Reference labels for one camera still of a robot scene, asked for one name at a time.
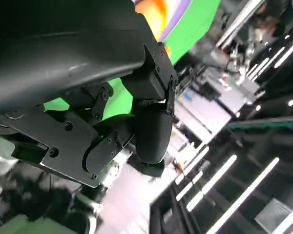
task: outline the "black metal bracket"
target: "black metal bracket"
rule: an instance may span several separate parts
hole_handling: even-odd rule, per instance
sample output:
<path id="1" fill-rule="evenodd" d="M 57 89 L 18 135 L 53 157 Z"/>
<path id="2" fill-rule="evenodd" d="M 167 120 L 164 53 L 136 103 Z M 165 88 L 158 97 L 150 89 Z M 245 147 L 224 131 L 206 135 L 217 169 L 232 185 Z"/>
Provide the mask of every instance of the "black metal bracket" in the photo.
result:
<path id="1" fill-rule="evenodd" d="M 103 94 L 107 89 L 99 86 L 97 90 L 94 103 L 96 110 L 103 112 L 108 99 Z M 75 101 L 70 102 L 72 106 L 68 111 L 45 112 L 43 106 L 37 106 L 0 116 L 1 129 L 6 130 L 5 126 L 10 132 L 18 133 L 3 134 L 16 146 L 12 156 L 67 179 L 98 186 L 105 176 L 103 169 L 132 140 L 133 116 L 118 116 L 94 125 L 97 119 L 92 116 L 87 118 L 89 124 L 79 113 L 91 109 L 78 108 L 76 103 L 82 100 L 78 98 L 84 93 L 76 92 L 75 97 L 72 92 L 68 95 L 66 101 L 70 102 L 70 98 Z"/>

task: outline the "green backdrop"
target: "green backdrop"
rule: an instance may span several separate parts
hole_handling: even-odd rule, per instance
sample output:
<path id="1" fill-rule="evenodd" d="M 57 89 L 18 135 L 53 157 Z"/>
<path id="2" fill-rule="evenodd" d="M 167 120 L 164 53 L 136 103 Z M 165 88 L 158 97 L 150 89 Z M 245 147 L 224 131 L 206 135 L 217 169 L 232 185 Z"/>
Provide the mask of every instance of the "green backdrop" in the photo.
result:
<path id="1" fill-rule="evenodd" d="M 178 25 L 165 40 L 170 47 L 170 60 L 174 64 L 209 29 L 220 0 L 193 0 Z M 104 118 L 127 114 L 131 110 L 132 96 L 119 78 L 109 82 L 114 95 L 108 100 Z M 67 110 L 68 104 L 61 98 L 45 103 L 47 110 Z"/>

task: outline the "white ceiling light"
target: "white ceiling light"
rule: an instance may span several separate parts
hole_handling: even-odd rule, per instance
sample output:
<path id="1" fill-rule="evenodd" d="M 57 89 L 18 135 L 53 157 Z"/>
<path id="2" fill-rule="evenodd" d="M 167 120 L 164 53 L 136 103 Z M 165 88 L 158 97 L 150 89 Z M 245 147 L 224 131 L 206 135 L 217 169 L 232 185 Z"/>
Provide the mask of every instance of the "white ceiling light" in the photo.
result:
<path id="1" fill-rule="evenodd" d="M 183 174 L 178 175 L 178 177 L 175 180 L 175 183 L 178 185 L 183 180 L 184 175 L 186 176 L 201 159 L 207 154 L 209 151 L 209 147 L 206 147 L 193 161 L 189 164 L 189 166 L 186 167 Z"/>
<path id="2" fill-rule="evenodd" d="M 283 62 L 293 53 L 293 45 L 288 51 L 281 57 L 281 59 L 275 64 L 275 68 L 278 68 Z"/>
<path id="3" fill-rule="evenodd" d="M 187 186 L 176 196 L 176 200 L 180 199 L 192 188 L 192 183 L 187 184 Z"/>
<path id="4" fill-rule="evenodd" d="M 290 100 L 290 101 L 288 102 L 288 106 L 293 106 L 293 100 Z"/>
<path id="5" fill-rule="evenodd" d="M 293 224 L 293 211 L 279 224 L 272 234 L 283 234 Z"/>
<path id="6" fill-rule="evenodd" d="M 254 70 L 255 70 L 255 68 L 258 66 L 258 63 L 257 64 L 255 64 L 250 70 L 249 70 L 249 72 L 246 74 L 247 76 L 249 76 Z"/>
<path id="7" fill-rule="evenodd" d="M 269 58 L 265 58 L 260 65 L 248 76 L 248 78 L 252 81 L 254 81 L 256 78 L 255 76 L 257 73 L 266 65 L 266 63 L 269 61 Z"/>
<path id="8" fill-rule="evenodd" d="M 195 176 L 195 178 L 193 179 L 193 184 L 195 184 L 197 181 L 199 181 L 199 179 L 202 177 L 203 172 L 200 171 L 199 174 L 197 174 Z M 176 196 L 176 200 L 179 201 L 191 188 L 192 188 L 192 183 L 190 182 L 177 196 Z"/>
<path id="9" fill-rule="evenodd" d="M 216 223 L 209 229 L 206 234 L 216 234 L 218 230 L 225 224 L 231 215 L 241 206 L 241 204 L 248 198 L 248 196 L 256 189 L 256 187 L 263 181 L 268 173 L 279 162 L 276 157 L 265 170 L 253 181 L 253 183 L 242 193 L 242 195 L 227 209 L 227 211 L 216 221 Z"/>
<path id="10" fill-rule="evenodd" d="M 215 175 L 203 186 L 202 190 L 187 204 L 187 210 L 190 212 L 202 200 L 203 196 L 216 184 L 224 173 L 236 161 L 237 156 L 232 155 L 227 162 L 215 173 Z"/>
<path id="11" fill-rule="evenodd" d="M 273 61 L 275 61 L 275 59 L 282 53 L 282 51 L 284 51 L 285 47 L 283 46 L 273 57 L 272 59 L 269 60 L 269 62 L 267 62 L 267 64 L 263 67 L 262 70 L 259 71 L 258 75 L 262 74 L 271 64 Z"/>

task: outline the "metal pole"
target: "metal pole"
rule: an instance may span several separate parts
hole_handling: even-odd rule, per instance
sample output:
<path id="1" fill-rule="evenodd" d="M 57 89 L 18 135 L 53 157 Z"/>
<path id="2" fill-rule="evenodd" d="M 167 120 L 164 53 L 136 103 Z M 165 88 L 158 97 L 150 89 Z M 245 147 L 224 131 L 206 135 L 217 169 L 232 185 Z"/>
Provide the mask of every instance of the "metal pole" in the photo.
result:
<path id="1" fill-rule="evenodd" d="M 252 17 L 256 10 L 264 3 L 265 0 L 251 0 L 249 1 L 240 14 L 235 18 L 233 23 L 219 39 L 216 46 L 224 49 L 227 45 L 231 43 L 234 37 L 237 35 L 242 26 Z"/>

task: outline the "bolt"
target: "bolt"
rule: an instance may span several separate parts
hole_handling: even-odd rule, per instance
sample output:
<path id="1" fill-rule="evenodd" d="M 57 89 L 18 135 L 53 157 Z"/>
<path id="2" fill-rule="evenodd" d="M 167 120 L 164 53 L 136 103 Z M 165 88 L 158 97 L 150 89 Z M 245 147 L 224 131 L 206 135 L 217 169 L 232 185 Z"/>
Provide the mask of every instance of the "bolt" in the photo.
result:
<path id="1" fill-rule="evenodd" d="M 49 156 L 50 157 L 56 157 L 59 155 L 59 150 L 57 148 L 52 148 L 50 151 L 49 151 Z"/>
<path id="2" fill-rule="evenodd" d="M 107 99 L 108 99 L 108 94 L 107 94 L 107 92 L 104 90 L 104 91 L 102 91 L 102 99 L 104 100 L 104 101 L 106 101 Z"/>
<path id="3" fill-rule="evenodd" d="M 92 116 L 95 117 L 96 119 L 99 119 L 100 114 L 99 114 L 99 112 L 95 112 Z"/>

